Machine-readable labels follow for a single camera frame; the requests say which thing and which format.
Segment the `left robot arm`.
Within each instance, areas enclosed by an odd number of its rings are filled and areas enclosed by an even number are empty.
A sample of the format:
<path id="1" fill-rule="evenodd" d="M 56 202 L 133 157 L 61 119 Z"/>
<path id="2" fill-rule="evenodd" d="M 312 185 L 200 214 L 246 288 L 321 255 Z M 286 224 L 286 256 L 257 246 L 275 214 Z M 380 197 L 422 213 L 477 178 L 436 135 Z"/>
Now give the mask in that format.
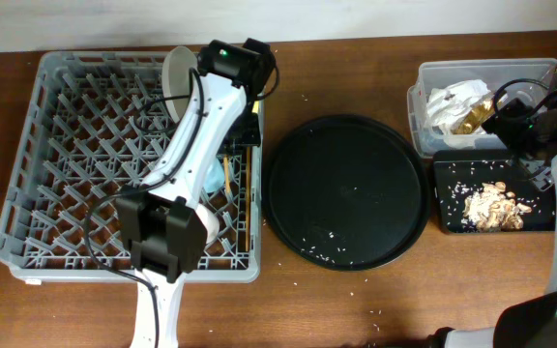
<path id="1" fill-rule="evenodd" d="M 186 277 L 195 271 L 220 223 L 200 196 L 225 138 L 254 120 L 253 106 L 279 75 L 269 44 L 213 40 L 198 52 L 172 49 L 162 63 L 162 91 L 176 129 L 139 187 L 115 200 L 121 239 L 137 283 L 132 346 L 175 347 Z"/>

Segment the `blue plastic cup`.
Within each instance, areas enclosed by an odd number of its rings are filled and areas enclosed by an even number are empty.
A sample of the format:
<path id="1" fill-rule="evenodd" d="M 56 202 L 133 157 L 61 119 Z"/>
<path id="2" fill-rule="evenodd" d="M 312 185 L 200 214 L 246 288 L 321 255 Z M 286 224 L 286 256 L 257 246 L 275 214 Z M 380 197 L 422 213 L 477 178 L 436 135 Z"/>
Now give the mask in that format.
<path id="1" fill-rule="evenodd" d="M 208 167 L 203 189 L 207 194 L 212 194 L 221 189 L 225 183 L 225 174 L 221 159 L 214 159 Z"/>

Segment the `pink plastic cup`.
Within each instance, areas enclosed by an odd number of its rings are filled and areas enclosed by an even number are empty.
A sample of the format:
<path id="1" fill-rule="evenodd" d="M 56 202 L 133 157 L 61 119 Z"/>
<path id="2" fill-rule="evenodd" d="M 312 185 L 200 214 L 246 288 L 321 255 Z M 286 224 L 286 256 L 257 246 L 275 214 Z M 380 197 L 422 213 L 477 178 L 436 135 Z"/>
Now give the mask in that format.
<path id="1" fill-rule="evenodd" d="M 207 230 L 206 245 L 208 246 L 213 243 L 218 236 L 218 233 L 220 231 L 219 220 L 203 204 L 199 204 L 195 209 L 195 212 L 203 223 L 203 226 Z"/>

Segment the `white napkin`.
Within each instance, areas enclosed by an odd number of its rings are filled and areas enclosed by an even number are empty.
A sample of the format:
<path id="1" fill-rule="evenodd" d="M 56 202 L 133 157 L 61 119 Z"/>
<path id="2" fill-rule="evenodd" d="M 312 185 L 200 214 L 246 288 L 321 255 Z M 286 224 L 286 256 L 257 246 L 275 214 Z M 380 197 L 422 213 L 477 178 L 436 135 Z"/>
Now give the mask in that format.
<path id="1" fill-rule="evenodd" d="M 465 149 L 475 145 L 476 130 L 469 135 L 454 134 L 454 130 L 484 97 L 492 92 L 480 79 L 465 80 L 442 89 L 433 88 L 425 106 L 425 125 L 434 133 L 441 133 L 443 141 L 452 148 Z"/>

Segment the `wooden chopstick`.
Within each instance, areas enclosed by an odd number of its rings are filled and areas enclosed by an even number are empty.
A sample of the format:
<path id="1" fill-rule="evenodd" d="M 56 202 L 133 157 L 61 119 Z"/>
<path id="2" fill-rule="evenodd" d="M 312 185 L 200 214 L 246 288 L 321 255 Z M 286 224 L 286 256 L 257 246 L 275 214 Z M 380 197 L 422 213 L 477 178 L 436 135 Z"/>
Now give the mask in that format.
<path id="1" fill-rule="evenodd" d="M 225 155 L 222 159 L 223 164 L 223 172 L 224 172 L 224 187 L 225 187 L 225 194 L 227 196 L 232 195 L 231 189 L 231 168 L 230 168 L 230 156 Z"/>
<path id="2" fill-rule="evenodd" d="M 252 153 L 251 147 L 246 148 L 246 211 L 245 211 L 245 252 L 250 251 L 250 210 L 251 210 L 251 182 L 252 182 Z"/>

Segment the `food scraps pile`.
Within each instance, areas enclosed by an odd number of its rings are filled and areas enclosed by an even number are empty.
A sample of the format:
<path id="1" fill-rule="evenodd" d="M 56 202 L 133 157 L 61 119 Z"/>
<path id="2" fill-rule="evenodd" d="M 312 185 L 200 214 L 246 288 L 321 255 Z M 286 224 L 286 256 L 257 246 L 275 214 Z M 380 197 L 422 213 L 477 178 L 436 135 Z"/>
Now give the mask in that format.
<path id="1" fill-rule="evenodd" d="M 482 183 L 464 199 L 461 223 L 476 232 L 512 232 L 524 226 L 533 208 L 522 203 L 504 182 Z"/>

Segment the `gold snack wrapper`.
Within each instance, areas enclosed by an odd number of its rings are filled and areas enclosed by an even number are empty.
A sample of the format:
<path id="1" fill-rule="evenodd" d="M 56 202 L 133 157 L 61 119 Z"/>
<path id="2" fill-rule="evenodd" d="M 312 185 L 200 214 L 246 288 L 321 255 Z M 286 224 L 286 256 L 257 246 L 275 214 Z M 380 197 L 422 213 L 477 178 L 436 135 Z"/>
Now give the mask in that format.
<path id="1" fill-rule="evenodd" d="M 459 122 L 458 126 L 453 130 L 453 134 L 471 134 L 474 133 L 488 118 L 494 113 L 493 100 L 484 100 L 467 113 L 467 115 Z"/>

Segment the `grey round plate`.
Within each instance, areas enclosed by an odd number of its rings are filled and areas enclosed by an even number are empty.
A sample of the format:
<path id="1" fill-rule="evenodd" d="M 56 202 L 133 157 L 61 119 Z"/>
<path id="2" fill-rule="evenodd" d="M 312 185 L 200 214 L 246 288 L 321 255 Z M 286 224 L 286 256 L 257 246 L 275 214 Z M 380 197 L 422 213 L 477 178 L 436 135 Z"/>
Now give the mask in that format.
<path id="1" fill-rule="evenodd" d="M 190 68 L 197 66 L 195 54 L 185 46 L 177 46 L 165 57 L 161 70 L 161 87 L 171 119 L 178 123 L 184 116 L 190 100 Z"/>

